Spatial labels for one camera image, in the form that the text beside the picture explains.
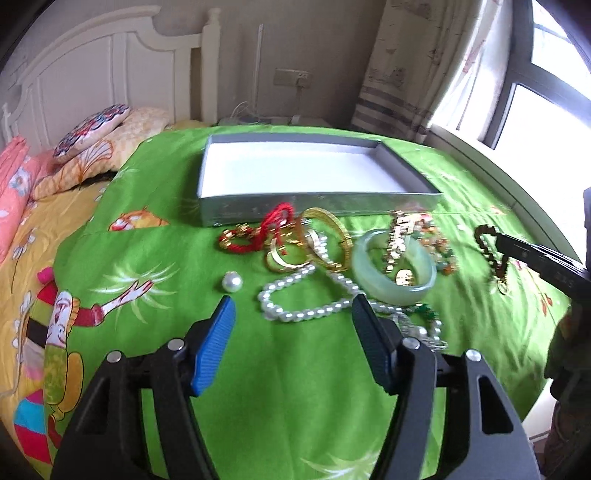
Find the gold pendant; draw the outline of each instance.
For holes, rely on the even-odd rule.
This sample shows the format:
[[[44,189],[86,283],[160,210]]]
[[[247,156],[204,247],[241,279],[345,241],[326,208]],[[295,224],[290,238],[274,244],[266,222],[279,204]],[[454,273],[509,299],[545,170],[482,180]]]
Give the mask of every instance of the gold pendant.
[[[405,287],[414,285],[413,272],[410,271],[408,268],[399,270],[399,272],[396,274],[396,285],[401,285]]]

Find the window sill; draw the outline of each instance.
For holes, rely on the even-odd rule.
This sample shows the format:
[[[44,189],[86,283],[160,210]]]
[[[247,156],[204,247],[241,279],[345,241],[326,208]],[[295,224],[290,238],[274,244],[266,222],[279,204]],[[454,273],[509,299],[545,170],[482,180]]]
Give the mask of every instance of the window sill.
[[[564,234],[536,201],[498,166],[497,153],[457,130],[433,124],[425,145],[449,153],[495,193],[524,224],[536,243],[579,260]]]

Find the yellow pillow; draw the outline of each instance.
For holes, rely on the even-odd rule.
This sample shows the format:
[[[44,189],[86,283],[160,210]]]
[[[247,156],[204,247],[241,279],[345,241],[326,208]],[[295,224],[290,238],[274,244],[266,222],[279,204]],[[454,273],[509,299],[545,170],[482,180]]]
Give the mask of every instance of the yellow pillow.
[[[40,200],[65,192],[99,173],[118,171],[140,143],[159,134],[168,122],[168,112],[159,108],[133,110],[109,135],[72,158],[57,173],[38,182],[31,197]]]

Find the jewelry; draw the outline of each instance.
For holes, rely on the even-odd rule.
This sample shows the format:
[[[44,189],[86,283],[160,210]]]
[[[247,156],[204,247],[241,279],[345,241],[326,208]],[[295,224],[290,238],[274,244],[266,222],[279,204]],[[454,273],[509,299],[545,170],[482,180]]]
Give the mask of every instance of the jewelry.
[[[457,270],[457,259],[449,247],[449,240],[435,226],[431,215],[421,215],[414,224],[411,236],[427,248],[435,261],[437,271],[449,275]]]
[[[415,325],[409,318],[412,314],[420,315],[424,320],[430,324],[429,331],[425,327]],[[425,303],[417,303],[410,307],[403,307],[402,313],[398,313],[392,318],[400,332],[404,336],[413,336],[423,343],[425,343],[433,351],[441,351],[447,348],[447,342],[441,340],[441,327],[443,322],[439,318],[439,314]]]
[[[433,259],[421,244],[410,236],[405,237],[406,258],[412,263],[417,276],[417,285],[397,285],[381,273],[368,255],[370,248],[386,248],[388,231],[370,230],[355,242],[353,248],[353,272],[359,283],[373,298],[393,305],[412,305],[432,288],[437,278]]]
[[[309,225],[309,219],[316,218],[318,220],[322,220],[324,223],[332,227],[336,230],[341,237],[339,245],[343,249],[343,262],[334,262],[329,259],[327,252],[316,252],[313,248],[309,246],[306,242],[306,236],[304,231],[304,226]],[[324,210],[319,207],[312,207],[304,210],[298,218],[295,219],[295,231],[298,236],[298,240],[302,244],[302,246],[306,249],[308,254],[308,259],[310,261],[314,260],[317,261],[320,265],[322,265],[327,270],[333,272],[341,272],[344,270],[349,269],[349,264],[351,261],[351,249],[353,248],[353,241],[351,240],[351,236],[349,232],[345,228],[345,226],[341,223],[341,221],[335,217],[332,213],[328,210]]]
[[[482,250],[482,255],[488,260],[493,275],[498,279],[496,287],[499,292],[506,295],[509,290],[507,287],[507,266],[509,264],[509,255],[503,255],[499,262],[492,253],[489,245],[487,245],[486,241],[482,238],[482,235],[485,234],[497,236],[499,231],[492,225],[479,225],[474,229],[474,240],[480,247],[480,250]]]
[[[404,212],[392,212],[392,222],[390,223],[390,231],[388,232],[388,248],[384,254],[384,273],[389,274],[394,271],[397,261],[406,251],[404,244],[404,236],[408,235],[411,228],[411,221],[408,215]]]
[[[237,254],[255,252],[263,249],[269,234],[273,234],[282,245],[281,228],[293,222],[293,212],[294,209],[289,203],[280,203],[265,215],[261,226],[256,229],[244,223],[237,225],[234,230],[224,230],[217,239],[219,246],[223,250]],[[245,238],[248,244],[233,244],[233,238]]]
[[[264,312],[267,320],[277,320],[282,322],[300,322],[302,320],[310,320],[312,318],[326,317],[332,313],[341,311],[342,309],[348,309],[351,306],[351,299],[342,298],[333,303],[324,305],[322,307],[305,309],[297,312],[287,312],[283,307],[276,305],[271,301],[271,294],[282,288],[287,288],[294,283],[301,281],[304,277],[314,273],[317,268],[314,265],[308,265],[306,268],[297,270],[294,274],[275,280],[274,282],[268,283],[263,287],[263,290],[258,294],[257,299],[261,302],[261,310]],[[347,293],[352,297],[359,294],[365,294],[359,286],[353,282],[350,278],[345,277],[341,273],[326,272],[326,274],[337,284],[341,285]],[[401,313],[402,309],[394,305],[388,305],[386,303],[380,303],[375,300],[371,300],[370,304],[377,313],[394,314],[396,312]]]
[[[234,293],[242,288],[242,277],[237,272],[226,272],[222,278],[222,288]]]
[[[285,242],[293,245],[298,245],[299,247],[301,247],[300,241],[297,239],[290,239],[290,235],[291,231],[289,231],[285,235],[285,237],[287,238]],[[321,233],[320,236],[318,236],[315,230],[313,230],[312,228],[308,228],[306,232],[306,240],[314,250],[322,250],[323,252],[326,252],[326,241],[328,240],[328,237],[324,233]],[[277,247],[277,239],[275,237],[271,238],[269,251],[265,256],[265,263],[267,264],[269,270],[274,271],[276,273],[285,273],[297,270],[298,268],[303,268],[310,263],[310,261],[307,260],[299,265],[290,264],[281,258],[281,254],[284,253],[285,245]]]

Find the white headboard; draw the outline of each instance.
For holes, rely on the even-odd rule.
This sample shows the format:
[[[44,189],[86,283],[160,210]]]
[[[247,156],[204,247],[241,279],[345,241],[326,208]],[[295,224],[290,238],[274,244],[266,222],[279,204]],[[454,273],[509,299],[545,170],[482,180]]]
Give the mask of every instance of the white headboard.
[[[181,37],[156,32],[158,12],[156,5],[110,12],[45,48],[17,81],[22,89],[15,111],[3,106],[5,141],[22,135],[35,155],[114,103],[159,107],[173,122],[187,120],[193,48],[201,48],[201,120],[216,123],[220,9],[209,11],[202,33]]]

